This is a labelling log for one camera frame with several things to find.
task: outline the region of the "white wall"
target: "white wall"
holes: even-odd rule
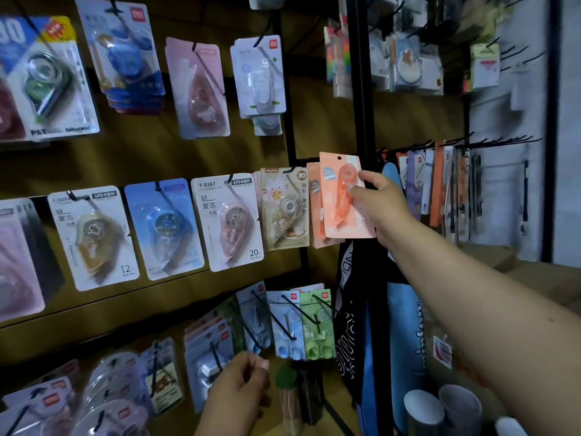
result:
[[[581,267],[581,0],[563,0],[553,261]]]
[[[546,49],[548,0],[524,0],[514,6],[511,21],[503,28],[501,51],[513,45],[515,51],[528,45],[523,53],[501,62],[514,66],[539,55]],[[526,111],[510,110],[511,70],[501,72],[500,86],[473,94],[470,130],[471,142],[484,138],[544,136],[546,107],[546,55],[527,64],[530,70],[532,100]],[[539,260],[541,253],[544,141],[480,150],[483,162],[483,217],[479,234],[471,242],[488,245],[514,245],[523,260]],[[519,235],[520,207],[523,195],[523,160],[529,159],[529,233]],[[581,229],[577,244],[581,245]]]

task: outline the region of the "wall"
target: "wall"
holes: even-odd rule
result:
[[[548,0],[524,0],[514,6],[511,21],[500,39],[501,51],[516,46],[510,55],[524,46],[527,50],[501,62],[501,67],[514,66],[539,55],[546,48]],[[472,98],[471,142],[484,138],[519,137],[527,134],[538,139],[544,136],[546,106],[546,56],[529,64],[531,101],[526,111],[510,110],[511,70],[501,72],[499,87],[475,93]],[[543,205],[543,141],[480,150],[483,161],[483,217],[480,234],[471,241],[488,245],[513,245],[519,258],[539,260]],[[525,158],[529,160],[529,232],[519,235]]]
[[[232,75],[229,47],[236,38],[256,36],[267,15],[229,5],[199,0],[130,0],[148,5],[162,71],[166,36],[216,43],[225,76]],[[31,15],[66,14],[79,33],[81,54],[91,65],[73,0],[20,0]],[[0,12],[16,13],[9,0],[0,0]],[[314,17],[285,12],[283,35],[290,48],[308,30]],[[317,30],[297,52],[309,49],[323,36]],[[323,48],[312,56],[323,58]],[[333,98],[324,81],[290,79],[298,157],[320,151],[356,151],[353,103]],[[102,132],[91,137],[57,141],[51,147],[0,154],[4,180],[0,198],[46,195],[58,190],[256,171],[287,165],[284,137],[255,137],[250,122],[239,118],[236,103],[228,104],[231,136],[182,140],[172,103],[160,117],[122,116],[95,93]],[[457,97],[421,98],[415,95],[376,95],[377,145],[406,146],[428,139],[459,137],[461,104]],[[263,278],[300,267],[296,250],[266,254],[256,264],[218,273],[206,266],[190,274],[149,281],[143,272],[135,281],[78,292],[72,282],[54,226],[47,232],[66,284],[44,312],[0,324],[0,365],[13,364],[62,345],[96,337],[156,313],[170,312],[218,293],[248,286]],[[338,248],[309,249],[313,281],[332,284]]]
[[[561,91],[556,165],[555,234],[553,261],[581,267],[581,74],[579,73],[579,18],[581,0],[563,0]]]

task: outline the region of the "hand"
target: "hand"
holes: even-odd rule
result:
[[[238,353],[212,384],[195,436],[248,436],[271,402],[269,367],[254,353]]]
[[[359,171],[361,180],[372,183],[377,190],[353,187],[350,190],[353,203],[361,208],[377,229],[377,239],[388,247],[391,229],[402,229],[403,225],[415,221],[407,208],[402,189],[386,176],[372,171]]]

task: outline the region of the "person's left hand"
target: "person's left hand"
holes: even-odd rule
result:
[[[212,384],[195,436],[248,436],[271,402],[269,367],[254,353],[238,353]]]

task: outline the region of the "forearm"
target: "forearm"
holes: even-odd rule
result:
[[[531,433],[578,434],[581,319],[416,220],[405,223],[386,233],[388,247],[476,370]]]

